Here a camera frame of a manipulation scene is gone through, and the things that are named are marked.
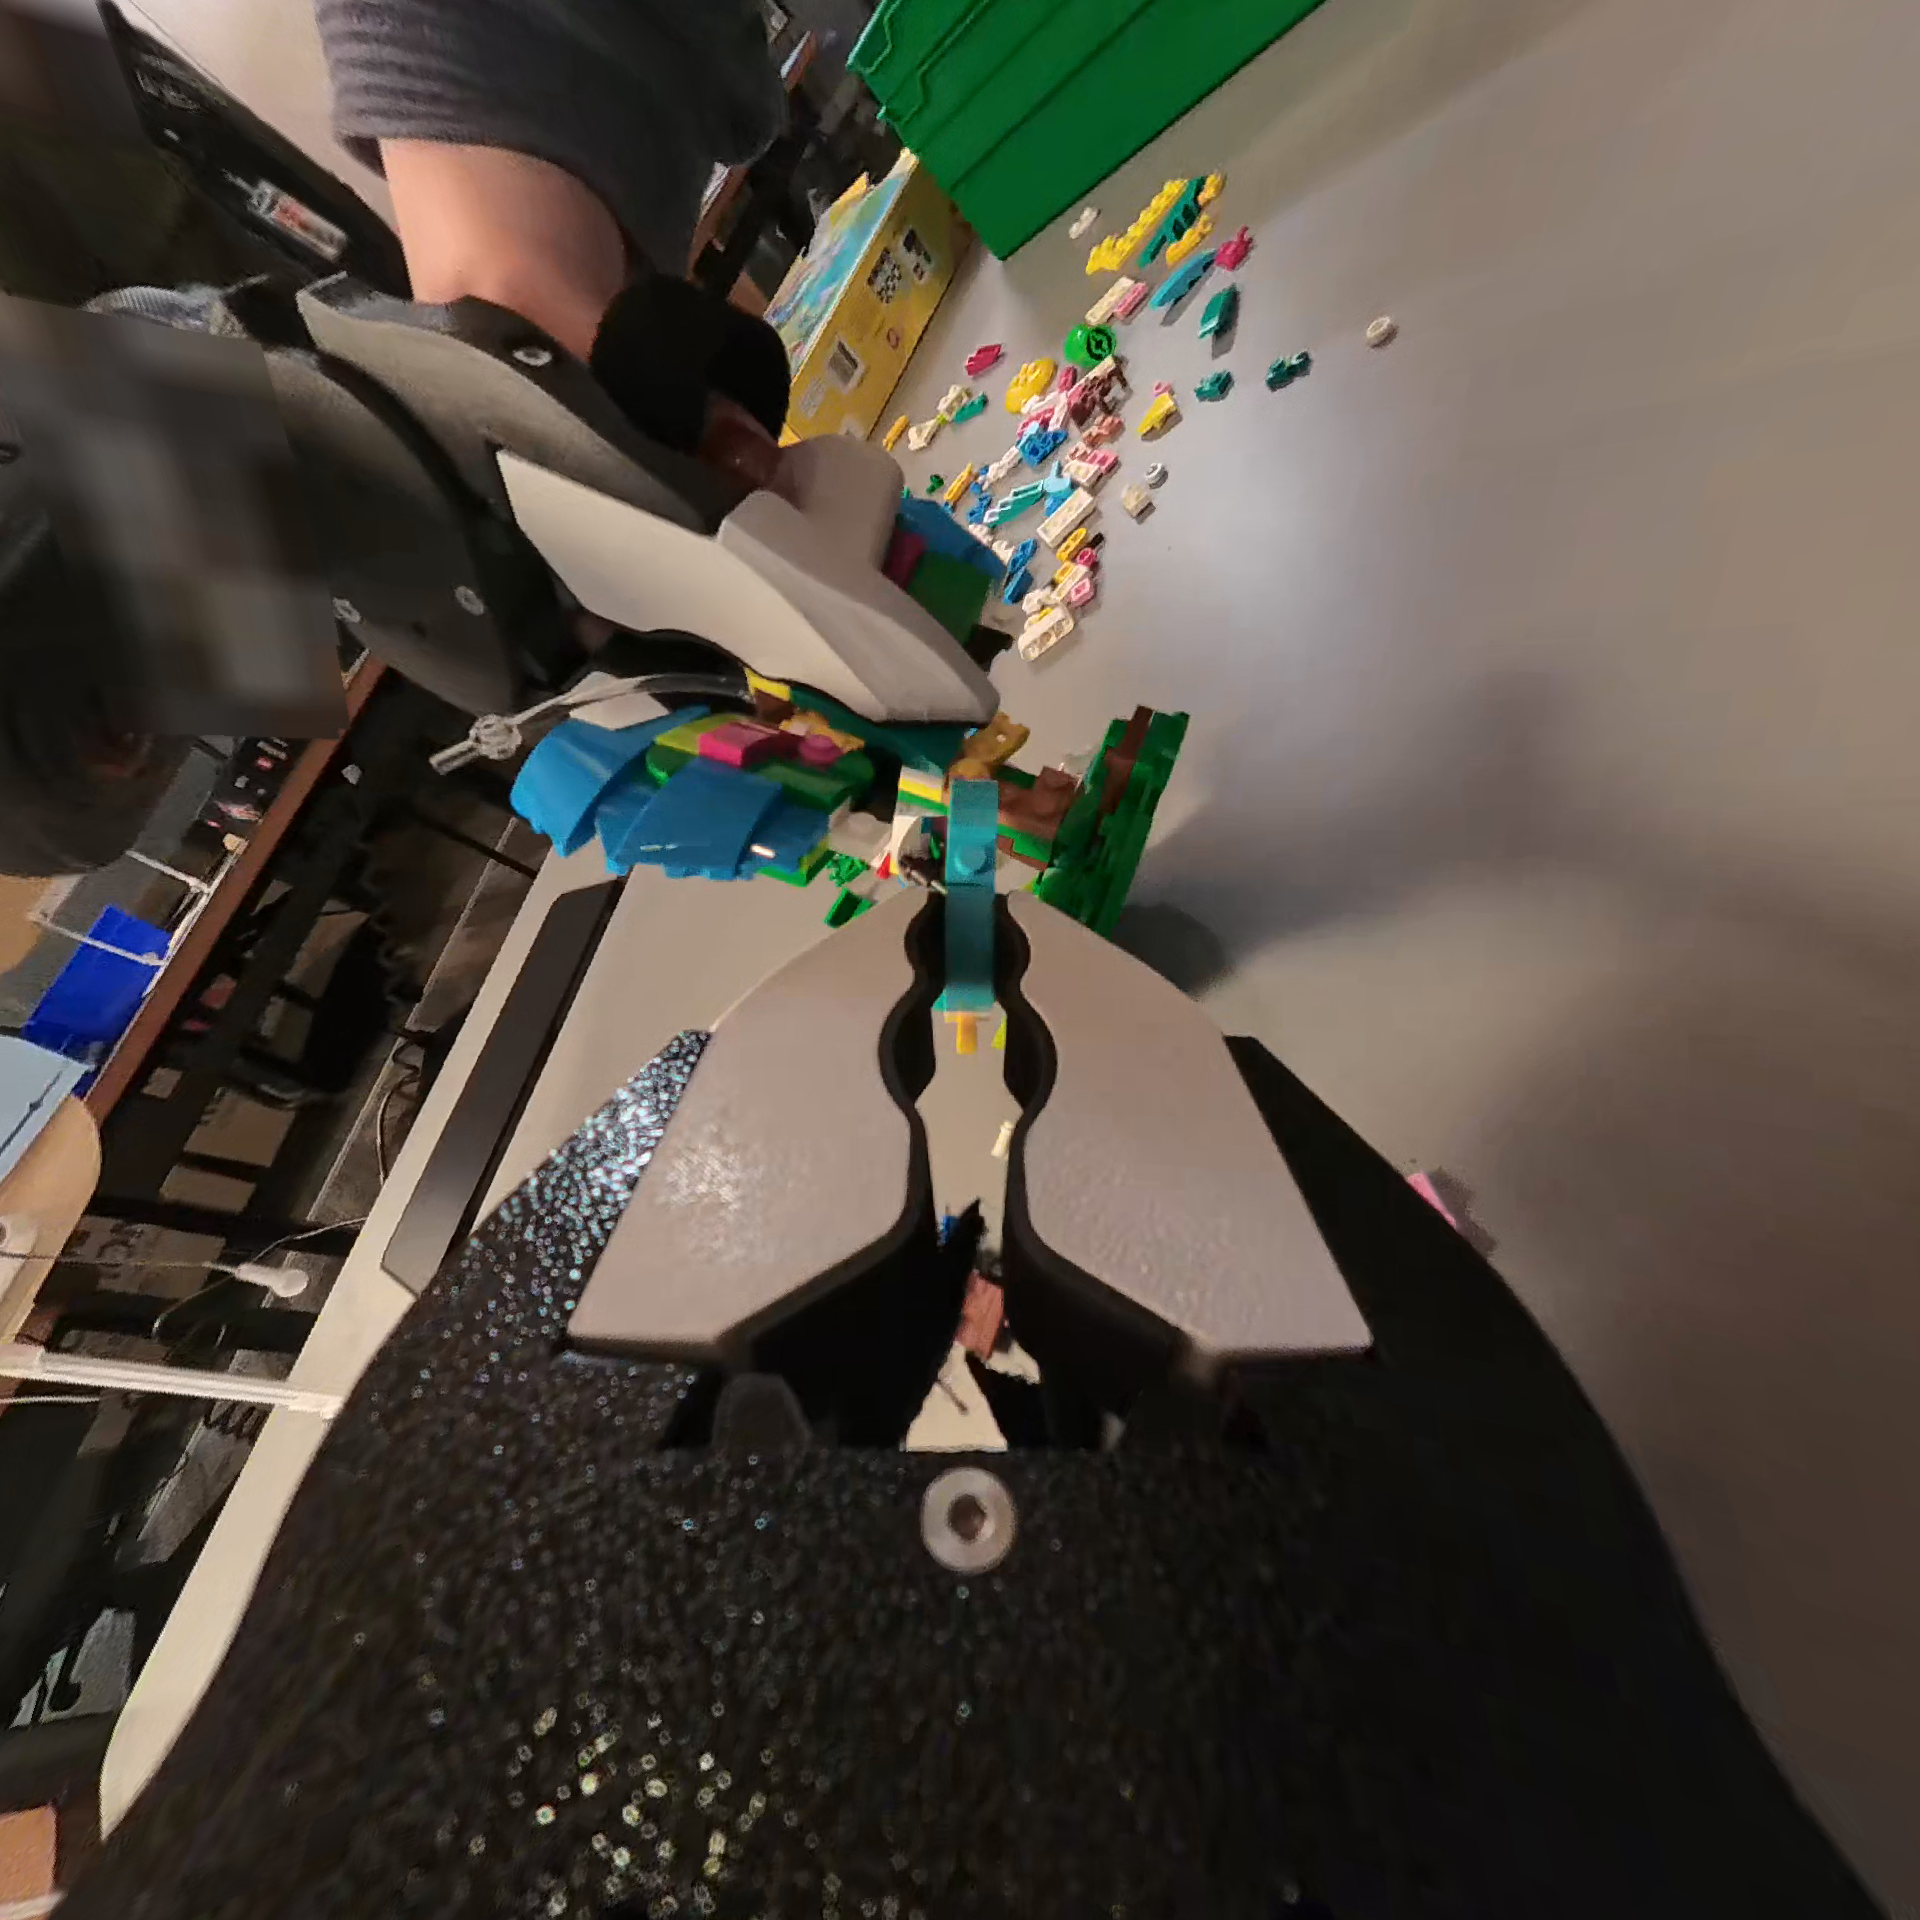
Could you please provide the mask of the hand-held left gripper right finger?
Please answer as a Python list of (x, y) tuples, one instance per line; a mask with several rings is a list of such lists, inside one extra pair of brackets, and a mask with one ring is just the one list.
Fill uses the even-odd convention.
[(1045, 1043), (1006, 1230), (1069, 1312), (1192, 1379), (1367, 1354), (1361, 1312), (1211, 1015), (1037, 896), (1006, 902)]

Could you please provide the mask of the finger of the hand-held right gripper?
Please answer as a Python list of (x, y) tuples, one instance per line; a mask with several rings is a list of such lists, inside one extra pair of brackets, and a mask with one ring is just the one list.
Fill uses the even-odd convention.
[(986, 672), (880, 567), (902, 506), (896, 459), (861, 439), (809, 439), (782, 449), (774, 480), (715, 543), (782, 599), (800, 638), (760, 641), (741, 662), (873, 722), (986, 722)]
[(687, 633), (767, 681), (845, 698), (825, 636), (718, 540), (505, 449), (496, 468), (518, 530), (590, 614), (633, 633)]

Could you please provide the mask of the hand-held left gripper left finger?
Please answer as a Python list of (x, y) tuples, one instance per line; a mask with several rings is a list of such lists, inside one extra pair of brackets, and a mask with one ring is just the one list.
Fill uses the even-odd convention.
[(889, 896), (735, 1000), (567, 1338), (744, 1361), (925, 1226), (925, 898)]

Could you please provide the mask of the colourful lego model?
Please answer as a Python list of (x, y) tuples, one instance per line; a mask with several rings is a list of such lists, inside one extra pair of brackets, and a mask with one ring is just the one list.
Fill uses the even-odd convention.
[[(982, 603), (986, 567), (931, 584), (907, 492), (880, 567), (961, 642), (955, 607)], [(1110, 934), (1191, 730), (1186, 712), (1138, 706), (1090, 753), (1027, 770), (1027, 732), (1000, 704), (981, 724), (881, 724), (683, 632), (598, 619), (610, 632), (598, 665), (518, 712), (487, 712), (437, 769), (510, 763), (517, 814), (554, 854), (597, 849), (611, 875), (800, 890), (826, 875), (834, 929), (896, 892), (943, 898), (951, 786), (989, 772), (995, 896), (1027, 892)]]

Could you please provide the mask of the person's right forearm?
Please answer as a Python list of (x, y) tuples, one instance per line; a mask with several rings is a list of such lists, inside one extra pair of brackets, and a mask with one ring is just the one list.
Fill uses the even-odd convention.
[(312, 12), (334, 134), (389, 185), (413, 300), (479, 297), (575, 356), (638, 274), (686, 274), (713, 175), (784, 126), (759, 6)]

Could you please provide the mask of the pile of loose lego pieces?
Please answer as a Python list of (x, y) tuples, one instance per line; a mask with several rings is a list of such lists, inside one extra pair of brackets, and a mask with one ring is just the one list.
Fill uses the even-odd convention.
[(1003, 704), (1032, 681), (1163, 706), (1271, 691), (1286, 563), (1322, 520), (1306, 428), (1399, 339), (1400, 304), (1334, 302), (1222, 176), (1176, 179), (1115, 239), (1091, 227), (1051, 302), (1015, 311), (1006, 272), (982, 270), (984, 369), (960, 375), (945, 426), (902, 428), (930, 580), (984, 563), (982, 603), (955, 609)]

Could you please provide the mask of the yellow lego box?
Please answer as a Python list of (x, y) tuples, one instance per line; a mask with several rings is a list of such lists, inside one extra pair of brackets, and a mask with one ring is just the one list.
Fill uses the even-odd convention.
[(910, 151), (826, 208), (762, 311), (787, 363), (782, 444), (885, 426), (974, 231)]

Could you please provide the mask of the person's right hand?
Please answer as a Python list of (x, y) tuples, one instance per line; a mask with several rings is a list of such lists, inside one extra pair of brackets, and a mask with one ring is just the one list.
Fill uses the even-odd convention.
[(784, 480), (784, 449), (776, 432), (721, 394), (705, 399), (695, 454), (704, 466), (744, 489), (779, 489)]

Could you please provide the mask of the black flat panel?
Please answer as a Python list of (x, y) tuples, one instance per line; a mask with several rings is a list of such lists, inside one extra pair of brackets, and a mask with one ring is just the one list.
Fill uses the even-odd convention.
[(623, 890), (623, 880), (605, 880), (545, 908), (382, 1258), (384, 1274), (411, 1296), (432, 1288), (472, 1230)]

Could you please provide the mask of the black labelled panel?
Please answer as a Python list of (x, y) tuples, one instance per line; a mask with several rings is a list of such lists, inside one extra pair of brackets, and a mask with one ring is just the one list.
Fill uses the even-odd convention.
[(144, 135), (222, 223), (296, 284), (345, 274), (384, 297), (408, 279), (389, 219), (214, 81), (137, 6), (103, 6)]

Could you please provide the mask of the green plastic bin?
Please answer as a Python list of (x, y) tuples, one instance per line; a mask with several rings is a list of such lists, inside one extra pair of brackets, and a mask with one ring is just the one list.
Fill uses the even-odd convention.
[(1314, 2), (885, 2), (848, 70), (1010, 259)]

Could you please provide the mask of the blue storage bin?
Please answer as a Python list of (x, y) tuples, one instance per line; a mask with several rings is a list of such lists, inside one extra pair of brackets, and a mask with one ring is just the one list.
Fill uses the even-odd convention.
[(17, 1036), (69, 1060), (96, 1066), (128, 1033), (168, 953), (167, 929), (114, 904), (104, 906)]

